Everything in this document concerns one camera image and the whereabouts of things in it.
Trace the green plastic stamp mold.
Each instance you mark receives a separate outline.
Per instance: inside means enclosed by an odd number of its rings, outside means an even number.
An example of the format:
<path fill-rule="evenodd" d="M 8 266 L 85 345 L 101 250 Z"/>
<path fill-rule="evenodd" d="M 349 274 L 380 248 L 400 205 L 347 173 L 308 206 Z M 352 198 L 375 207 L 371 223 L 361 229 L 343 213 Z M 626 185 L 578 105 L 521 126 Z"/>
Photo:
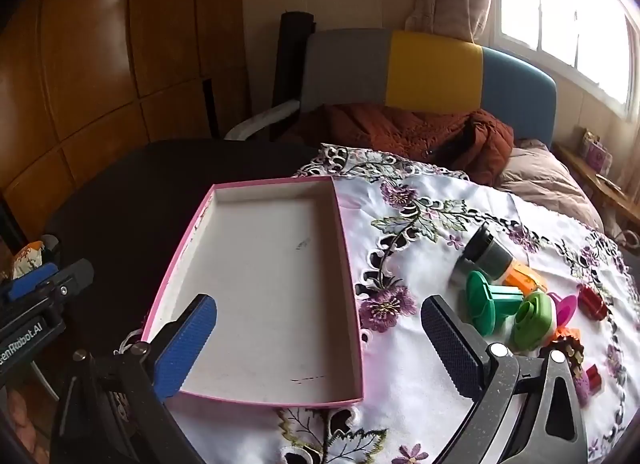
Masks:
<path fill-rule="evenodd" d="M 479 271 L 466 277 L 466 313 L 481 336 L 491 335 L 507 317 L 516 314 L 523 300 L 518 288 L 491 284 Z"/>

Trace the green white square container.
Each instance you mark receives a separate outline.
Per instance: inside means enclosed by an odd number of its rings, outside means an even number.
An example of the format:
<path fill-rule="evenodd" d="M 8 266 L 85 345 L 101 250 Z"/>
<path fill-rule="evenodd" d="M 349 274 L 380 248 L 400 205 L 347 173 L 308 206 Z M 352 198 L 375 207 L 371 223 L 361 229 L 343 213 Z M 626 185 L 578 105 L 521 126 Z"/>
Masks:
<path fill-rule="evenodd" d="M 511 331 L 512 345 L 518 351 L 533 351 L 546 342 L 556 329 L 556 310 L 544 291 L 528 294 L 518 307 Z"/>

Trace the orange plastic clip toy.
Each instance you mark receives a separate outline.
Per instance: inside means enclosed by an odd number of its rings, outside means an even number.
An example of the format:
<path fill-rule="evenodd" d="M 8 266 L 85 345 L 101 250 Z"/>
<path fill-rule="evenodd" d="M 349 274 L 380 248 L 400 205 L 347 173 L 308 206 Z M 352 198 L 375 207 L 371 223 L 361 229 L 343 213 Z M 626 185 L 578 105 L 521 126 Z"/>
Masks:
<path fill-rule="evenodd" d="M 536 291 L 548 292 L 546 279 L 524 264 L 524 262 L 519 262 L 518 260 L 511 262 L 504 275 L 503 284 L 518 288 L 524 296 Z"/>

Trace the orange perforated block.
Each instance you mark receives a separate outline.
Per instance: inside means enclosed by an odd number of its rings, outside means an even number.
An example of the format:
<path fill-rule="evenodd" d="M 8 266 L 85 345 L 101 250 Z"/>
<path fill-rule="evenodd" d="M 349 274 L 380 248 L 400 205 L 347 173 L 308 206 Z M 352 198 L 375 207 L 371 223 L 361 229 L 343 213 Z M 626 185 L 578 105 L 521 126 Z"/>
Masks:
<path fill-rule="evenodd" d="M 582 333 L 579 328 L 568 328 L 567 326 L 559 326 L 552 337 L 552 340 L 559 340 L 560 338 L 571 338 L 579 342 L 582 338 Z"/>

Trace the dark grey cylindrical jar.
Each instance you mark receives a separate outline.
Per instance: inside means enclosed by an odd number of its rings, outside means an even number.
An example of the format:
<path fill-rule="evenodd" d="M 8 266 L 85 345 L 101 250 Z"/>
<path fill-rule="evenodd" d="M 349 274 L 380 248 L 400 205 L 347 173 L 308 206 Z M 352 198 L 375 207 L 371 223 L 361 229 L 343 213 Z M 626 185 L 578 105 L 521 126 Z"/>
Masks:
<path fill-rule="evenodd" d="M 461 281 L 472 271 L 480 272 L 489 283 L 503 284 L 514 256 L 492 232 L 482 224 L 463 247 L 454 265 L 454 276 Z"/>

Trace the brown wooden massage comb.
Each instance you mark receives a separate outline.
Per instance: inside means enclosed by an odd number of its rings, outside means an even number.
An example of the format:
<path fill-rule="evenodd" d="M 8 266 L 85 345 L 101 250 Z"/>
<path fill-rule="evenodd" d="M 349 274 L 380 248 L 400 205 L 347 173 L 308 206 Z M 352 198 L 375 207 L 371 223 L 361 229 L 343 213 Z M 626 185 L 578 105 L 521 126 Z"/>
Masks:
<path fill-rule="evenodd" d="M 585 348 L 580 341 L 573 336 L 560 336 L 539 349 L 538 356 L 547 357 L 552 350 L 561 351 L 567 358 L 568 365 L 572 370 L 582 367 L 584 363 Z"/>

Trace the magenta plastic funnel toy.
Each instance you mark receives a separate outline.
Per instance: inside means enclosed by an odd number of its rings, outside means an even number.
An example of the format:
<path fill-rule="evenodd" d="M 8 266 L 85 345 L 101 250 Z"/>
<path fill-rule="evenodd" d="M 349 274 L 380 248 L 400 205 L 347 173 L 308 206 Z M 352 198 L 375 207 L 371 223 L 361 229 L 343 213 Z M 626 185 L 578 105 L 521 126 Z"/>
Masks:
<path fill-rule="evenodd" d="M 574 316 L 578 308 L 578 297 L 576 295 L 561 297 L 553 292 L 549 292 L 548 296 L 555 306 L 556 326 L 558 328 L 564 328 L 564 326 L 570 322 L 570 319 Z"/>

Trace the red puzzle piece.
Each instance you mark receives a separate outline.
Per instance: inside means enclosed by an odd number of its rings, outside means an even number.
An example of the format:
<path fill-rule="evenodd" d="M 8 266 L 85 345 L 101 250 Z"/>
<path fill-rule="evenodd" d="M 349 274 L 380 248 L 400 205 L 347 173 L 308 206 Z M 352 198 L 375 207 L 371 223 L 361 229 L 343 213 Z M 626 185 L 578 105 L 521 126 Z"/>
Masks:
<path fill-rule="evenodd" d="M 595 364 L 586 369 L 586 377 L 588 378 L 590 394 L 594 395 L 600 392 L 602 388 L 602 376 Z"/>

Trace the red metal capsule tube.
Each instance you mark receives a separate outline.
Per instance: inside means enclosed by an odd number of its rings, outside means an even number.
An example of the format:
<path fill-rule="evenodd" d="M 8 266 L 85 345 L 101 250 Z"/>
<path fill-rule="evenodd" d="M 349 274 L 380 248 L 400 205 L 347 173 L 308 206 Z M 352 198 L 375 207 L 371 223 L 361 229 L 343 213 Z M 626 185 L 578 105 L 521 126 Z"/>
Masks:
<path fill-rule="evenodd" d="M 578 285 L 578 307 L 593 321 L 602 321 L 608 316 L 608 306 L 600 294 L 589 285 Z"/>

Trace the purple carved egg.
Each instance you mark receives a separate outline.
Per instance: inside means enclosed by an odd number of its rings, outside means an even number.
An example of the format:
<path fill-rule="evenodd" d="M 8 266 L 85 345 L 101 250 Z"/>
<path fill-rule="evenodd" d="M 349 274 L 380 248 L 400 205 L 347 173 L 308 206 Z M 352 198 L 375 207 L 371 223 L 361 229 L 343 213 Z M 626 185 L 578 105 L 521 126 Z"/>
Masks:
<path fill-rule="evenodd" d="M 591 398 L 591 388 L 589 378 L 585 372 L 581 372 L 574 377 L 574 386 L 578 402 L 582 408 L 585 408 Z"/>

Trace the pink shallow cardboard box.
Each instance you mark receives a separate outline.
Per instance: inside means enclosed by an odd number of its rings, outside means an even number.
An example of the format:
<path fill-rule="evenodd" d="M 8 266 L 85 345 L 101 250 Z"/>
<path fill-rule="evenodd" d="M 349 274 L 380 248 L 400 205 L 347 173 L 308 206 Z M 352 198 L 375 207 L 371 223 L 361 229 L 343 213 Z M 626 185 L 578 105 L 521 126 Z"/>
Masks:
<path fill-rule="evenodd" d="M 175 251 L 143 330 L 154 340 L 198 295 L 199 352 L 180 346 L 182 392 L 256 406 L 329 408 L 363 397 L 358 309 L 335 184 L 328 177 L 216 184 Z"/>

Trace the white embroidered floral tablecloth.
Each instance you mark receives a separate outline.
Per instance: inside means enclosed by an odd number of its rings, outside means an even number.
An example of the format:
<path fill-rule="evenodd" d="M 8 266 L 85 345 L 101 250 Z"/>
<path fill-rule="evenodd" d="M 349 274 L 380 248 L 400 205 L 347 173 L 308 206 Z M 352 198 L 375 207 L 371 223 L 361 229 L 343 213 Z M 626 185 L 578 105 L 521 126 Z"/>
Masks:
<path fill-rule="evenodd" d="M 591 286 L 608 306 L 576 312 L 587 363 L 602 376 L 584 412 L 587 458 L 618 448 L 639 410 L 639 295 L 605 236 L 460 172 L 390 154 L 327 146 L 295 178 L 335 184 L 358 309 L 363 397 L 329 408 L 256 406 L 179 392 L 169 410 L 209 463 L 431 463 L 471 407 L 427 339 L 420 308 L 431 295 L 464 308 L 454 276 L 482 224 L 561 297 Z"/>

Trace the beige pink pillow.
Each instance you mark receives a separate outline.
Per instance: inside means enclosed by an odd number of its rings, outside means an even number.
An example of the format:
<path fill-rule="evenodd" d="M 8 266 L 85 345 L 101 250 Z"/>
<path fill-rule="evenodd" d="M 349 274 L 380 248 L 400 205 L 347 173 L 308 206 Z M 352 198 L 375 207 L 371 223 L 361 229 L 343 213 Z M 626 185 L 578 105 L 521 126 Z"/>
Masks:
<path fill-rule="evenodd" d="M 514 146 L 495 187 L 604 232 L 602 218 L 584 190 L 537 139 L 525 139 Z"/>

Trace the rust brown quilted jacket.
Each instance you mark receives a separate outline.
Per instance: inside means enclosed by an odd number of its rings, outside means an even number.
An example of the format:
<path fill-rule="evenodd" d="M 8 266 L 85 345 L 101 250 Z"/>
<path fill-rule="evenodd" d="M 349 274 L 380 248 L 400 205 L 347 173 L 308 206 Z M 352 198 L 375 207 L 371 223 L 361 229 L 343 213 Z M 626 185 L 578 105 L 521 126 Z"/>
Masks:
<path fill-rule="evenodd" d="M 324 104 L 284 121 L 280 139 L 301 146 L 322 142 L 398 154 L 462 170 L 491 186 L 508 164 L 514 132 L 492 114 L 410 112 L 373 103 Z"/>

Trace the wooden side shelf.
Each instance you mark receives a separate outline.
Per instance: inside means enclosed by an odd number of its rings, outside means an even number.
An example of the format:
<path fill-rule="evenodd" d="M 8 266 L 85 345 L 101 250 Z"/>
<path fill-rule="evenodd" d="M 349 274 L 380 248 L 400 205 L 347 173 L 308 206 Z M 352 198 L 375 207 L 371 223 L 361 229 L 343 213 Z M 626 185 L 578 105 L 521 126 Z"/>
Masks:
<path fill-rule="evenodd" d="M 620 216 L 633 224 L 639 224 L 639 206 L 624 192 L 617 191 L 607 184 L 582 158 L 565 146 L 553 143 L 551 150 L 577 180 L 592 191 L 595 206 L 610 206 Z"/>

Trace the purple gift box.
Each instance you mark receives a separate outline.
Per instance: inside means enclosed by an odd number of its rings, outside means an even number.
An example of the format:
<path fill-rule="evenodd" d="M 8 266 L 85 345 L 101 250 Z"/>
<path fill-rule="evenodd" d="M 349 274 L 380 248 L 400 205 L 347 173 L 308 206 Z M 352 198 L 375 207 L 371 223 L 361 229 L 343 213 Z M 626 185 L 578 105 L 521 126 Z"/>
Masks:
<path fill-rule="evenodd" d="M 580 139 L 579 155 L 595 172 L 606 176 L 611 169 L 613 157 L 600 141 L 600 137 L 585 128 Z"/>

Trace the grey yellow blue headboard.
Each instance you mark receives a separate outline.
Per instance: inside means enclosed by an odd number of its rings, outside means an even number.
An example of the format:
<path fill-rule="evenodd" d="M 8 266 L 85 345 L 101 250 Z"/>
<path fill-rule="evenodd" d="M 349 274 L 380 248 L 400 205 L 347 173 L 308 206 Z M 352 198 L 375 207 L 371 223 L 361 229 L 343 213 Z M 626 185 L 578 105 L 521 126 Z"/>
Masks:
<path fill-rule="evenodd" d="M 435 114 L 489 112 L 515 139 L 550 144 L 554 80 L 504 52 L 449 37 L 382 28 L 310 36 L 300 108 L 375 103 Z"/>

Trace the wooden wardrobe panels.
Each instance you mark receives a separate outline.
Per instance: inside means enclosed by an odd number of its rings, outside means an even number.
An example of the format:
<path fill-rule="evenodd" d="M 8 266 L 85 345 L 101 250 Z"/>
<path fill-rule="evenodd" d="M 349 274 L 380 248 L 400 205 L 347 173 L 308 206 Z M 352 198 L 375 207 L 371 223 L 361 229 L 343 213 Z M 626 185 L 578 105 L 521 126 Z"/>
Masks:
<path fill-rule="evenodd" d="M 22 241 L 151 142 L 250 112 L 242 0 L 21 0 L 1 33 L 1 197 Z"/>

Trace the black rolled mat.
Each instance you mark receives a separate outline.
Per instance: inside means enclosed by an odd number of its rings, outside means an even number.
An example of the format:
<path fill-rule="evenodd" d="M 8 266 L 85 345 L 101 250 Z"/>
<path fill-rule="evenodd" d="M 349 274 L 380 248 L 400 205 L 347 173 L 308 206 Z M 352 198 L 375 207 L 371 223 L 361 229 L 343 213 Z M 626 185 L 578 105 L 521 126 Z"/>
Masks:
<path fill-rule="evenodd" d="M 308 40 L 315 31 L 316 22 L 311 13 L 285 11 L 281 14 L 272 106 L 300 99 Z"/>

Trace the window with white frame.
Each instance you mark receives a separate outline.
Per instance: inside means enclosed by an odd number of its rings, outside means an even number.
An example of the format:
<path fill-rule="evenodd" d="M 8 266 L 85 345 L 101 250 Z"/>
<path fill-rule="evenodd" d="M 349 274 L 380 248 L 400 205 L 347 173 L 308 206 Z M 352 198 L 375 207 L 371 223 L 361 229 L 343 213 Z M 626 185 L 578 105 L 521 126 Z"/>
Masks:
<path fill-rule="evenodd" d="M 620 0 L 495 0 L 498 47 L 558 73 L 624 120 L 639 109 L 639 34 Z"/>

